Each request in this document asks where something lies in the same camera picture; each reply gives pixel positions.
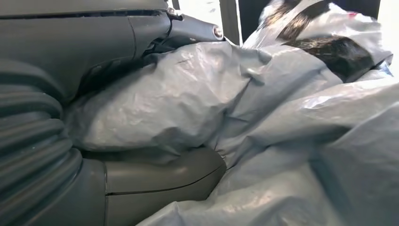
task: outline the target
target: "plastic bag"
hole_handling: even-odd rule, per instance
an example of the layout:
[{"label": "plastic bag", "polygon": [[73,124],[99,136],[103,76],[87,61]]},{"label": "plastic bag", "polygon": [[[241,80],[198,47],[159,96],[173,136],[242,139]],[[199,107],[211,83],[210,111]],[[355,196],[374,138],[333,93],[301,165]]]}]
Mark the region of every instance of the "plastic bag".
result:
[{"label": "plastic bag", "polygon": [[140,226],[398,225],[399,83],[379,24],[319,0],[273,1],[261,22],[243,48],[180,48],[77,104],[75,144],[223,156],[207,200]]}]

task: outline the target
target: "crumpled plastic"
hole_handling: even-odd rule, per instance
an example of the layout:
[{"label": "crumpled plastic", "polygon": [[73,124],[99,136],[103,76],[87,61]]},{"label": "crumpled plastic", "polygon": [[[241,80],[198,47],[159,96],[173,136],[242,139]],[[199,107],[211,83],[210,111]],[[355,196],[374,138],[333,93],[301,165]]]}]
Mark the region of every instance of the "crumpled plastic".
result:
[{"label": "crumpled plastic", "polygon": [[[81,148],[179,155],[206,145],[226,161],[207,200],[171,203],[139,226],[399,224],[391,52],[376,21],[320,2],[273,1],[243,47],[199,43],[150,56],[72,107],[67,127]],[[299,31],[280,35],[298,15]]]}]

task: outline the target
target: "ribbed hose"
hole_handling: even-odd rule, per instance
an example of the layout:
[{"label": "ribbed hose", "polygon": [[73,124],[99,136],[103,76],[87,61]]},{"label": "ribbed hose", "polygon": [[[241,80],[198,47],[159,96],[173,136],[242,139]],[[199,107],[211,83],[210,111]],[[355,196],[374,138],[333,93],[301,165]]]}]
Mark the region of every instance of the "ribbed hose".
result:
[{"label": "ribbed hose", "polygon": [[0,93],[0,226],[23,224],[39,212],[82,162],[64,135],[59,102],[36,89],[6,86],[2,90],[11,91]]}]

